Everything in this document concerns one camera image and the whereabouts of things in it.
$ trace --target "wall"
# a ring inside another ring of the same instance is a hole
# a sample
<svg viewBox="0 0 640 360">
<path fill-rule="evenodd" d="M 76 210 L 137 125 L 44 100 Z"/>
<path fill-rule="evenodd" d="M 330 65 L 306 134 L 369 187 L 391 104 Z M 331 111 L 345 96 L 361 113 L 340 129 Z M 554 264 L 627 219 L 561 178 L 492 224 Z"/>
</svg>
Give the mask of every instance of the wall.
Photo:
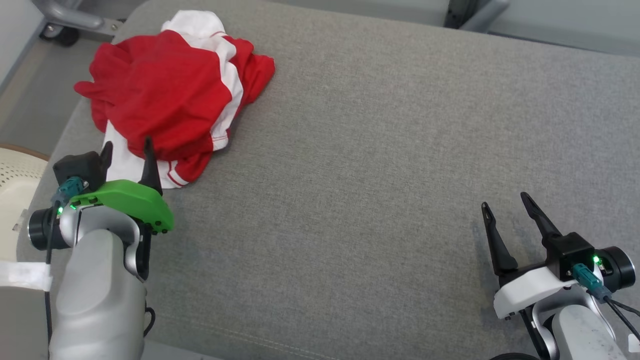
<svg viewBox="0 0 640 360">
<path fill-rule="evenodd" d="M 269 0 L 305 8 L 442 26 L 449 0 Z"/>
<path fill-rule="evenodd" d="M 640 1 L 512 0 L 491 31 L 640 56 Z"/>
<path fill-rule="evenodd" d="M 43 19 L 29 0 L 0 0 L 0 91 Z"/>
</svg>

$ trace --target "white chair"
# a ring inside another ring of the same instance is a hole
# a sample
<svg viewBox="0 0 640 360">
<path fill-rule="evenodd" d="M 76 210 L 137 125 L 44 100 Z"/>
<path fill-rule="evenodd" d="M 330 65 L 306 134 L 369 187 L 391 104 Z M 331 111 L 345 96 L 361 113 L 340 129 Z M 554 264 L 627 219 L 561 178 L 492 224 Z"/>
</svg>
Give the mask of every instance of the white chair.
<svg viewBox="0 0 640 360">
<path fill-rule="evenodd" d="M 15 247 L 48 157 L 0 144 L 0 261 L 16 261 Z"/>
</svg>

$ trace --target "white tape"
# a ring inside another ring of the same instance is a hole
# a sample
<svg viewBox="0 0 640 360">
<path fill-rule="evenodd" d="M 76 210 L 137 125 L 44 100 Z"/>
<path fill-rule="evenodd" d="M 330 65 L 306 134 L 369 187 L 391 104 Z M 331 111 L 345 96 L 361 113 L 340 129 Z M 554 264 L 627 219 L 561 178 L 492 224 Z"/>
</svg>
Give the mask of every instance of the white tape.
<svg viewBox="0 0 640 360">
<path fill-rule="evenodd" d="M 640 341 L 633 334 L 629 334 L 629 352 L 640 352 Z"/>
<path fill-rule="evenodd" d="M 0 261 L 0 286 L 49 291 L 52 281 L 51 265 Z"/>
</svg>

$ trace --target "caster wheel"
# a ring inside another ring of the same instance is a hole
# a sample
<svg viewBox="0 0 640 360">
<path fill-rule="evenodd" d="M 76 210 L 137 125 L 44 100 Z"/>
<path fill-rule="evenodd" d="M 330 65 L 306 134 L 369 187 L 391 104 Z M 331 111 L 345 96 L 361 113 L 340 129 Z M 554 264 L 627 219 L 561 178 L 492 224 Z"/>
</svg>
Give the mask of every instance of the caster wheel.
<svg viewBox="0 0 640 360">
<path fill-rule="evenodd" d="M 46 29 L 40 33 L 40 38 L 42 40 L 56 42 L 62 47 L 70 47 L 80 38 L 80 31 L 78 29 L 69 28 L 67 26 L 63 26 L 62 29 L 60 29 L 60 32 L 53 37 L 48 37 L 45 31 Z"/>
</svg>

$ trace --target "white stripe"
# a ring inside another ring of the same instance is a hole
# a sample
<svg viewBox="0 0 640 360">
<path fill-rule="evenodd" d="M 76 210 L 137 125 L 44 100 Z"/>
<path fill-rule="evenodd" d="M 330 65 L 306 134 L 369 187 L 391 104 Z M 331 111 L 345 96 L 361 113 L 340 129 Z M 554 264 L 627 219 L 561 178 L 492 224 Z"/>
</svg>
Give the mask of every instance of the white stripe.
<svg viewBox="0 0 640 360">
<path fill-rule="evenodd" d="M 231 101 L 225 105 L 211 128 L 211 141 L 213 151 L 220 150 L 229 143 L 227 129 L 236 116 L 240 107 L 240 100 L 244 90 L 236 66 L 230 60 L 236 55 L 236 47 L 224 37 L 227 34 L 217 33 L 209 38 L 198 38 L 181 33 L 184 40 L 191 46 L 199 49 L 213 51 L 220 59 L 220 79 L 231 93 Z"/>
<path fill-rule="evenodd" d="M 177 165 L 178 165 L 178 161 L 177 160 L 173 160 L 171 162 L 171 171 L 169 171 L 169 175 L 171 175 L 173 180 L 175 180 L 175 182 L 180 184 L 181 186 L 187 185 L 189 183 L 189 181 L 186 181 L 183 178 L 181 178 L 180 175 L 178 175 L 178 173 L 175 171 L 175 167 Z"/>
</svg>

